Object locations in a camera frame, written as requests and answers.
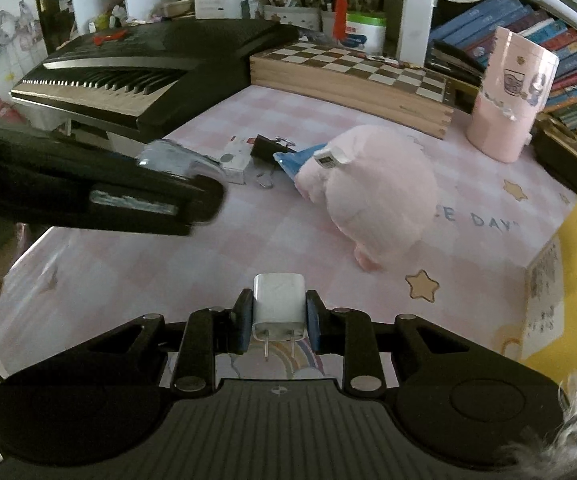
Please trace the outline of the grey toy car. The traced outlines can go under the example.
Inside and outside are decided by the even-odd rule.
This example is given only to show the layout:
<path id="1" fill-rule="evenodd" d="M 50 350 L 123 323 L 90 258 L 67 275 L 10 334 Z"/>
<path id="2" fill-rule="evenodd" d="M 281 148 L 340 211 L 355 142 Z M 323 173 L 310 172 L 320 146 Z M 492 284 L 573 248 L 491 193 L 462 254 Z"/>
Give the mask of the grey toy car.
<path id="1" fill-rule="evenodd" d="M 168 139 L 148 143 L 136 157 L 136 161 L 140 167 L 170 174 L 179 179 L 206 177 L 226 182 L 226 174 L 215 159 L 189 150 Z"/>

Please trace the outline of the white USB wall charger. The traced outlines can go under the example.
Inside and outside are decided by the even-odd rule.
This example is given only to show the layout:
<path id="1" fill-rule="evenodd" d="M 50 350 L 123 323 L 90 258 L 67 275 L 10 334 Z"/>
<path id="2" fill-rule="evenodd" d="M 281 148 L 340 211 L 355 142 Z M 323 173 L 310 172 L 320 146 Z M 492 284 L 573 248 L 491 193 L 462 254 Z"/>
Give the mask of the white USB wall charger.
<path id="1" fill-rule="evenodd" d="M 288 341 L 294 354 L 307 335 L 305 278 L 298 273 L 260 273 L 254 278 L 253 337 L 264 344 L 269 359 L 271 342 Z"/>

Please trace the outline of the black binder clip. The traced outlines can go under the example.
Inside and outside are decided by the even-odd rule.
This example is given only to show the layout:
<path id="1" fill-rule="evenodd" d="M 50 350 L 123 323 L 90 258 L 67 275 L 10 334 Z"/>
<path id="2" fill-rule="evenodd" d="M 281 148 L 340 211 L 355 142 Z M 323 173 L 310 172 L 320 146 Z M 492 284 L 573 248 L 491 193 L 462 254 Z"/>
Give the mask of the black binder clip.
<path id="1" fill-rule="evenodd" d="M 275 163 L 275 153 L 295 153 L 296 144 L 278 136 L 269 139 L 266 136 L 256 136 L 250 155 L 263 162 Z"/>

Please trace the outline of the black electric keyboard piano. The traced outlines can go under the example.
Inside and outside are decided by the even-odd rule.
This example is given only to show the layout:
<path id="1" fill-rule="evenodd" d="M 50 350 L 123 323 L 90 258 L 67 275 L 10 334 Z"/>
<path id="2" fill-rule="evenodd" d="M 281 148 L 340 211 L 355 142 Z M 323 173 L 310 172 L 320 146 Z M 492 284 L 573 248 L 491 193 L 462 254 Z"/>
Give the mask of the black electric keyboard piano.
<path id="1" fill-rule="evenodd" d="M 103 30 L 50 54 L 11 98 L 148 143 L 248 87 L 252 56 L 298 37 L 295 26 L 232 18 Z"/>

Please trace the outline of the pink plush toy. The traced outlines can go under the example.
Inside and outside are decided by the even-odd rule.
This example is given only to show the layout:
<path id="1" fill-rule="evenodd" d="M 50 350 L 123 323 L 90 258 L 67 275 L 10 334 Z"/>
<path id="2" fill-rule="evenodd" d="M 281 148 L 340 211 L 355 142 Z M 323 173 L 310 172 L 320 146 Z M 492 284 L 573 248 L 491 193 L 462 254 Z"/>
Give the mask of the pink plush toy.
<path id="1" fill-rule="evenodd" d="M 294 179 L 354 244 L 366 272 L 386 270 L 433 223 L 438 183 L 422 146 L 394 128 L 353 127 L 318 148 Z"/>

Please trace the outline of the white pen holder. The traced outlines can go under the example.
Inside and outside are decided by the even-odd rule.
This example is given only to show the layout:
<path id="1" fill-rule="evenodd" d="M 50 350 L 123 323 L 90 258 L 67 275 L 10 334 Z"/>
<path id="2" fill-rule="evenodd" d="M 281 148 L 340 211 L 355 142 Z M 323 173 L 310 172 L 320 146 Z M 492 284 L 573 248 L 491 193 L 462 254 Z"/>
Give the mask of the white pen holder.
<path id="1" fill-rule="evenodd" d="M 285 25 L 318 32 L 321 28 L 320 10 L 317 8 L 301 8 L 300 6 L 265 6 L 264 18 Z"/>

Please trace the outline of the yellow cardboard box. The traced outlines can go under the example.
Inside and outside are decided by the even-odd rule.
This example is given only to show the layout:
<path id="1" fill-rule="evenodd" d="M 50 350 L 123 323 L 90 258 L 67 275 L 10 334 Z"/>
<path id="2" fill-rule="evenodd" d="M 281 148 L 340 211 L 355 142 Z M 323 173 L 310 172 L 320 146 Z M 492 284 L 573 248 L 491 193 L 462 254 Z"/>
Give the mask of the yellow cardboard box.
<path id="1" fill-rule="evenodd" d="M 577 372 L 577 204 L 526 269 L 519 360 L 554 382 Z"/>

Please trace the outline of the white green-lid jar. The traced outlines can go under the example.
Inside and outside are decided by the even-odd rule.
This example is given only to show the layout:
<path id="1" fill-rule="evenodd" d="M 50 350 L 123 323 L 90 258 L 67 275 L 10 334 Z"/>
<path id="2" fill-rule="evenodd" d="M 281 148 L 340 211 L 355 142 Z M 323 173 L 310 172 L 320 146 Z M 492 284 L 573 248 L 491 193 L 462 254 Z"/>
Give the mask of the white green-lid jar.
<path id="1" fill-rule="evenodd" d="M 384 51 L 387 30 L 383 13 L 349 12 L 346 18 L 345 47 L 369 55 L 381 55 Z"/>

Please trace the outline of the wooden chess board box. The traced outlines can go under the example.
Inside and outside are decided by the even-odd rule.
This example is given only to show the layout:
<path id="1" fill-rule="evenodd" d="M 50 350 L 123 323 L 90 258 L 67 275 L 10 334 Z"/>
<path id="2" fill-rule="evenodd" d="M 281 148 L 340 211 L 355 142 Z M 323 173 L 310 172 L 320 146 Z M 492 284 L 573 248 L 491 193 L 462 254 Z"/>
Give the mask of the wooden chess board box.
<path id="1" fill-rule="evenodd" d="M 257 86 L 360 110 L 436 139 L 445 136 L 454 113 L 453 85 L 445 76 L 308 41 L 253 55 L 250 78 Z"/>

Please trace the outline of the red tassel ornament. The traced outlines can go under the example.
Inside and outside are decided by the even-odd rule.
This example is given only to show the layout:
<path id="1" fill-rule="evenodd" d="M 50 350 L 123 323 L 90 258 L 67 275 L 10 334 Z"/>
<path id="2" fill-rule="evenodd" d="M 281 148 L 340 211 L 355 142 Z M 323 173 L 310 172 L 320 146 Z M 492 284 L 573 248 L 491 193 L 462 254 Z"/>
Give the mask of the red tassel ornament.
<path id="1" fill-rule="evenodd" d="M 346 39 L 346 17 L 348 0 L 335 0 L 335 21 L 333 27 L 333 37 L 342 42 Z"/>

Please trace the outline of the pink cylindrical box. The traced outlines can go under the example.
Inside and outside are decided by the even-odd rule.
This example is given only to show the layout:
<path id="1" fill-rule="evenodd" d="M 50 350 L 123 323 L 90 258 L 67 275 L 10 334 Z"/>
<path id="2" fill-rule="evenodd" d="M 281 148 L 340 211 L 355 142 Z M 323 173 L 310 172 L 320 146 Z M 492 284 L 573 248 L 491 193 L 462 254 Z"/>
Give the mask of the pink cylindrical box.
<path id="1" fill-rule="evenodd" d="M 499 27 L 466 139 L 498 162 L 516 162 L 549 97 L 559 58 L 517 32 Z"/>

